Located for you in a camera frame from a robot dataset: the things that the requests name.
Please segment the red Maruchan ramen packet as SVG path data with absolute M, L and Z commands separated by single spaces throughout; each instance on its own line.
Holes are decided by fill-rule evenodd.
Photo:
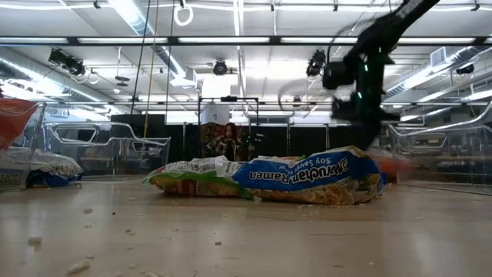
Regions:
M 7 150 L 22 133 L 38 106 L 18 98 L 0 98 L 0 150 Z
M 398 173 L 412 172 L 417 167 L 417 163 L 409 158 L 383 149 L 369 149 L 367 153 L 376 162 L 380 171 L 387 174 L 388 182 L 396 182 Z

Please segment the large silver ceiling duct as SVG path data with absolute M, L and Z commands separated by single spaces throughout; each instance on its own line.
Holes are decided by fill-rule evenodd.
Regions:
M 70 98 L 81 102 L 113 102 L 114 99 L 79 84 L 57 72 L 55 66 L 45 66 L 6 47 L 0 47 L 0 80 L 20 85 L 43 97 Z

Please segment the blue Maruchan ramen packet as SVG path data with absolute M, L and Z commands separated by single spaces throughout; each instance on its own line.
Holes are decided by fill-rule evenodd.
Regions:
M 358 205 L 387 184 L 368 154 L 355 146 L 315 153 L 299 161 L 253 159 L 232 178 L 261 199 L 316 205 Z
M 0 191 L 63 187 L 83 174 L 82 167 L 64 155 L 14 146 L 0 150 Z

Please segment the white noodle crumb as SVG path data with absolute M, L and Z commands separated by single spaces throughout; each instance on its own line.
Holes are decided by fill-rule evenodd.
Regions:
M 70 266 L 67 269 L 66 274 L 67 275 L 78 274 L 80 272 L 83 272 L 83 271 L 89 269 L 90 265 L 91 265 L 91 261 L 89 259 L 83 259 L 80 262 L 75 263 L 74 265 Z

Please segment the black overhead frame beam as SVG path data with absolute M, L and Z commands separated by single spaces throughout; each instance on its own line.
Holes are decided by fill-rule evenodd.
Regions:
M 0 36 L 0 37 L 20 37 L 20 36 Z M 47 36 L 42 36 L 44 38 L 66 38 L 68 40 L 67 44 L 6 44 L 6 43 L 0 43 L 0 45 L 70 45 L 70 46 L 138 46 L 138 45 L 151 45 L 151 44 L 144 44 L 144 43 L 138 43 L 138 44 L 81 44 L 78 41 L 78 38 L 116 38 L 116 37 L 47 37 Z M 140 37 L 140 36 L 125 36 L 126 38 L 129 37 Z M 279 45 L 333 45 L 333 46 L 352 46 L 355 43 L 352 44 L 335 44 L 335 43 L 330 43 L 330 44 L 301 44 L 301 43 L 282 43 L 281 38 L 283 37 L 296 37 L 296 36 L 208 36 L 208 37 L 269 37 L 270 41 L 269 43 L 244 43 L 244 44 L 238 44 L 238 43 L 232 43 L 232 44 L 204 44 L 204 43 L 192 43 L 192 44 L 186 44 L 186 43 L 180 43 L 178 41 L 178 36 L 155 36 L 154 38 L 157 37 L 162 37 L 162 38 L 167 38 L 168 43 L 167 44 L 158 44 L 158 45 L 272 45 L 272 46 L 279 46 Z M 207 36 L 187 36 L 187 37 L 207 37 Z M 328 36 L 305 36 L 305 37 L 328 37 Z M 402 38 L 414 38 L 417 36 L 411 36 L 411 37 L 402 37 Z M 492 36 L 477 36 L 473 37 L 476 40 L 468 43 L 468 44 L 399 44 L 397 41 L 398 45 L 401 46 L 492 46 Z

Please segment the person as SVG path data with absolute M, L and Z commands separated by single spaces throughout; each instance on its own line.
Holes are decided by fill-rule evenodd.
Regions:
M 248 154 L 243 134 L 243 128 L 232 122 L 225 125 L 208 123 L 201 134 L 204 156 L 224 156 L 231 162 L 245 162 Z

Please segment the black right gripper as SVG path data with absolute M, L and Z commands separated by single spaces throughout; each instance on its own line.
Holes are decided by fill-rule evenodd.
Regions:
M 356 123 L 379 124 L 372 141 L 372 126 L 361 125 L 359 148 L 380 149 L 386 137 L 386 126 L 381 122 L 397 122 L 398 114 L 386 112 L 381 108 L 384 68 L 394 61 L 388 54 L 373 54 L 366 59 L 357 57 L 343 61 L 344 76 L 340 77 L 343 85 L 355 83 L 355 90 L 348 101 L 335 98 L 332 103 L 332 116 L 337 119 Z

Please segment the white LED light strip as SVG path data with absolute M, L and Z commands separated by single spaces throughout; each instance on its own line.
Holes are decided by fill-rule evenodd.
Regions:
M 357 38 L 353 37 L 283 37 L 281 38 L 282 43 L 301 43 L 301 44 L 352 44 L 357 42 Z
M 269 37 L 180 37 L 180 43 L 204 43 L 204 44 L 244 44 L 244 43 L 269 43 Z
M 167 44 L 168 39 L 157 37 L 157 38 L 143 38 L 143 37 L 116 37 L 116 38 L 78 38 L 81 44 Z
M 44 37 L 0 37 L 0 43 L 6 44 L 67 44 L 66 38 Z
M 414 37 L 400 38 L 399 44 L 468 44 L 476 39 L 473 37 Z

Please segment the silver ventilation duct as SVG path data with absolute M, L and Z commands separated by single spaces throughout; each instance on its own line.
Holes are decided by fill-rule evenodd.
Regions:
M 138 4 L 136 0 L 107 1 L 136 35 L 146 38 L 157 36 L 150 20 L 147 18 L 148 13 L 144 12 L 141 4 Z M 186 71 L 171 55 L 168 48 L 158 45 L 158 43 L 151 44 L 150 48 L 164 62 L 175 78 L 186 76 Z

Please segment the green lime shrimp ramen packet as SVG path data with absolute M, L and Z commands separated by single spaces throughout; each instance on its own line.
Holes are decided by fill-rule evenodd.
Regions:
M 252 199 L 253 195 L 232 178 L 240 167 L 225 156 L 172 162 L 149 173 L 143 184 L 174 195 Z

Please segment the clear plastic bin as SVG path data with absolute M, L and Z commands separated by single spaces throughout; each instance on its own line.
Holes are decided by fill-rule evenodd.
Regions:
M 492 101 L 464 122 L 390 134 L 392 154 L 417 163 L 397 174 L 399 185 L 492 196 Z
M 44 103 L 0 98 L 0 192 L 26 187 L 44 114 Z
M 168 163 L 171 139 L 139 138 L 119 122 L 45 122 L 44 150 L 74 159 L 85 179 L 147 175 Z

